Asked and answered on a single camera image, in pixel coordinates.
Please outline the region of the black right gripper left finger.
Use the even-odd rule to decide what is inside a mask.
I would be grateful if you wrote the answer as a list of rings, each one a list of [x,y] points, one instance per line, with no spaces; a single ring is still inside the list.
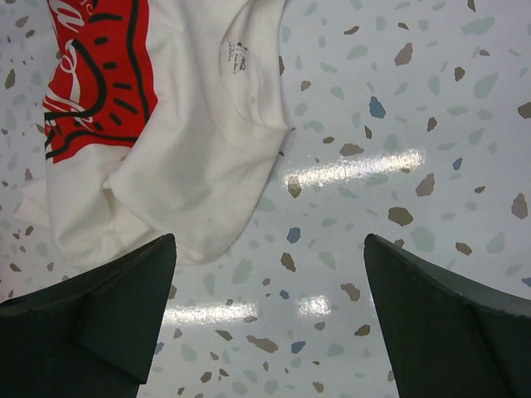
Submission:
[[[135,397],[176,264],[171,234],[1,304],[3,397]]]

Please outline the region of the white t-shirt red print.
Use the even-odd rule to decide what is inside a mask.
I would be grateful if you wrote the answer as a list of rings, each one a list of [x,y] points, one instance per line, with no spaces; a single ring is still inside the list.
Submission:
[[[61,59],[43,99],[46,175],[18,219],[91,269],[171,234],[219,259],[288,132],[282,1],[50,1]]]

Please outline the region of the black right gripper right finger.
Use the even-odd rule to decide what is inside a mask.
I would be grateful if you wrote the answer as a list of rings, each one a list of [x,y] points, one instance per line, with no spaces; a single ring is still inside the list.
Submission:
[[[530,302],[378,235],[364,264],[401,397],[528,397]]]

